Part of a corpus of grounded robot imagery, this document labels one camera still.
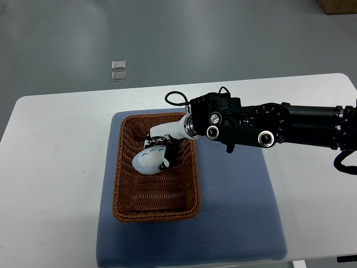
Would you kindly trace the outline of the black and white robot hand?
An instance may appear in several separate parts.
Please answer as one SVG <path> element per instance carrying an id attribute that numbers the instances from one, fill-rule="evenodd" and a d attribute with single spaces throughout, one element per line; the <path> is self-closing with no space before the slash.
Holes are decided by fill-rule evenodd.
<path id="1" fill-rule="evenodd" d="M 198 137 L 193 129 L 192 114 L 186 114 L 179 121 L 152 127 L 144 141 L 144 149 L 154 146 L 155 143 L 164 142 L 166 149 L 158 167 L 159 171 L 164 171 L 170 168 L 176 160 L 180 141 L 195 140 Z"/>

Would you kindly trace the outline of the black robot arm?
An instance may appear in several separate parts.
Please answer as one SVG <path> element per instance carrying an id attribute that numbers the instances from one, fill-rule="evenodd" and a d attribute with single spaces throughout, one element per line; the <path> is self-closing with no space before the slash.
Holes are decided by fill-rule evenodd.
<path id="1" fill-rule="evenodd" d="M 277 143 L 296 143 L 340 149 L 334 167 L 351 175 L 356 166 L 342 162 L 356 151 L 356 108 L 353 106 L 292 106 L 265 103 L 242 106 L 226 87 L 180 103 L 189 114 L 188 133 L 206 136 L 226 145 L 270 148 Z"/>

